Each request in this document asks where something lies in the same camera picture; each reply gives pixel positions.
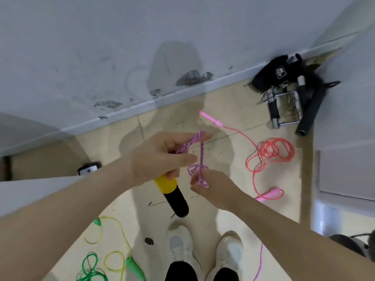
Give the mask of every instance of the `black and yellow handle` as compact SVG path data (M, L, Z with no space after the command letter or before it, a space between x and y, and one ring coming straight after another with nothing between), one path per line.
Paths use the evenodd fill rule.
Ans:
M170 181L163 175L154 181L176 215L180 218L185 217L189 213L189 206L177 185L177 180L173 178Z

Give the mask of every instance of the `yellow handle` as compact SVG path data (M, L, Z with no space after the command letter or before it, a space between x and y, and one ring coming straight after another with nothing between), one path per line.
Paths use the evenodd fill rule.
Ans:
M172 193L177 187L177 180L173 178L171 181L166 178L166 174L154 179L157 187L163 194Z

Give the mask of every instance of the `white sneaker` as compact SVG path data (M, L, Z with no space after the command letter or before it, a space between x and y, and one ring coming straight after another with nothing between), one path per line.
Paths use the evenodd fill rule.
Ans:
M216 248L216 266L207 275L206 281L213 281L218 271L222 268L229 268L237 274L242 259L243 244L241 241L230 236L224 237Z
M184 261L193 267L198 281L204 280L203 271L198 260L193 254L193 239L185 226L179 226L175 230L168 231L169 252L173 258L172 262Z

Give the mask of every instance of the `hand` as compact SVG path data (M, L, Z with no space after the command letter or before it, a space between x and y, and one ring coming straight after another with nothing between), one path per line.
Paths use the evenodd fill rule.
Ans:
M180 176L180 168L194 164L198 157L194 154L173 154L189 142L196 133L159 132L135 148L131 153L131 169L134 184L158 178L166 173L169 180ZM205 133L199 141L212 138Z
M198 181L198 172L191 177L191 190L202 195L215 207L227 211L233 211L241 196L246 195L234 182L223 172L217 170L203 169L202 178L210 187L202 187Z

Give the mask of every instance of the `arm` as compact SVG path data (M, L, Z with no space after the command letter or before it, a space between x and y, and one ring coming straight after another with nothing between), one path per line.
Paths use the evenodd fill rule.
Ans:
M193 154L169 154L195 134L161 132L128 156L76 183L0 218L0 280L40 281L89 224L120 194L194 163Z
M294 281L371 280L375 264L311 231L242 192L224 173L204 170L204 189L192 190L239 217L258 236Z

